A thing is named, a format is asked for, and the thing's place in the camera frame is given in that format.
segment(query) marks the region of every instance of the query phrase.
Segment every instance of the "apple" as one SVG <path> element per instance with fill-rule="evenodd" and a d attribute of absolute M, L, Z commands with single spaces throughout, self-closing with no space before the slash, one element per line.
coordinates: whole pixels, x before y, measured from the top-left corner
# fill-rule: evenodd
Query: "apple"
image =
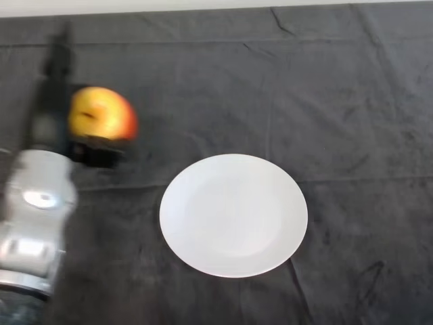
<path fill-rule="evenodd" d="M 69 128 L 78 137 L 133 139 L 137 135 L 137 117 L 132 106 L 115 91 L 87 87 L 72 98 Z"/>

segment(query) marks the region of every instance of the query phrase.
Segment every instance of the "white plate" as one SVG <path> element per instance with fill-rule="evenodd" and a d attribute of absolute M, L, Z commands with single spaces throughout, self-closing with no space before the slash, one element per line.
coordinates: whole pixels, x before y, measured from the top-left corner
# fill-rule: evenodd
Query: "white plate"
<path fill-rule="evenodd" d="M 269 161 L 243 154 L 201 160 L 168 186 L 165 240 L 186 264 L 214 276 L 267 272 L 292 256 L 306 232 L 298 184 Z"/>

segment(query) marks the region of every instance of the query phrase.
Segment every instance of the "table surface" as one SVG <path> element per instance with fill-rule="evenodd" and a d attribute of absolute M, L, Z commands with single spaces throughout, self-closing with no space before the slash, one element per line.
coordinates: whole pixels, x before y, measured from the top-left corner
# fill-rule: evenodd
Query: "table surface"
<path fill-rule="evenodd" d="M 69 20 L 77 83 L 127 97 L 141 131 L 115 171 L 77 167 L 78 211 L 47 324 L 431 324 L 433 3 L 0 20 L 0 181 L 47 36 Z M 196 271 L 158 208 L 182 169 L 266 158 L 309 208 L 286 263 Z"/>

